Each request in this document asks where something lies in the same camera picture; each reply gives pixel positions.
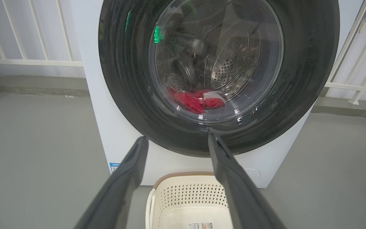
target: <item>laundry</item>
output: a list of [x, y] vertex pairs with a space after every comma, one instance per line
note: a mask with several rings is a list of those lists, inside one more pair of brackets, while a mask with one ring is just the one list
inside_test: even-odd
[[225, 106], [226, 102], [220, 91], [211, 91], [209, 89], [180, 93], [171, 88], [170, 92], [177, 104], [185, 106], [187, 110], [196, 114], [204, 114], [205, 109]]

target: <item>white washing machine body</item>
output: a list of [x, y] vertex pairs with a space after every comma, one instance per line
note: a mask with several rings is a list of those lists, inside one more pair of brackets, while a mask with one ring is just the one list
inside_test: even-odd
[[[141, 133], [121, 113], [103, 77], [98, 51], [98, 27], [102, 4], [103, 0], [72, 0], [71, 8], [107, 165], [109, 171], [112, 171], [111, 164], [117, 164], [123, 160]], [[339, 1], [340, 42], [337, 54], [348, 36], [361, 5], [362, 0]], [[250, 152], [235, 156], [257, 187], [268, 186], [299, 134], [310, 110], [311, 108], [278, 138]], [[166, 174], [183, 171], [213, 171], [211, 159], [178, 154], [150, 142], [141, 184], [153, 185]]]

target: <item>sticker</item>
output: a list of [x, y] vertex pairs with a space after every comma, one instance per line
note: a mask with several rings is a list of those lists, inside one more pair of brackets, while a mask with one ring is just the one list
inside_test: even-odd
[[212, 222], [207, 223], [188, 223], [187, 229], [211, 229], [213, 228]]
[[111, 167], [111, 172], [114, 172], [118, 168], [119, 163], [110, 163], [109, 166]]

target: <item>washing machine door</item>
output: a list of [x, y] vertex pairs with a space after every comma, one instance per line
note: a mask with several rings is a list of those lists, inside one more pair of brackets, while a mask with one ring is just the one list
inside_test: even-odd
[[337, 51], [337, 0], [104, 0], [98, 44], [124, 116], [167, 149], [233, 154], [293, 126]]

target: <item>door glass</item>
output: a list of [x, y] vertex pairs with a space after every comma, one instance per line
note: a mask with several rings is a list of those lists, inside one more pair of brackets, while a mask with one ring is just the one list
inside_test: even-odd
[[162, 103], [199, 123], [240, 119], [276, 80], [283, 38], [263, 0], [175, 0], [160, 15], [149, 47]]

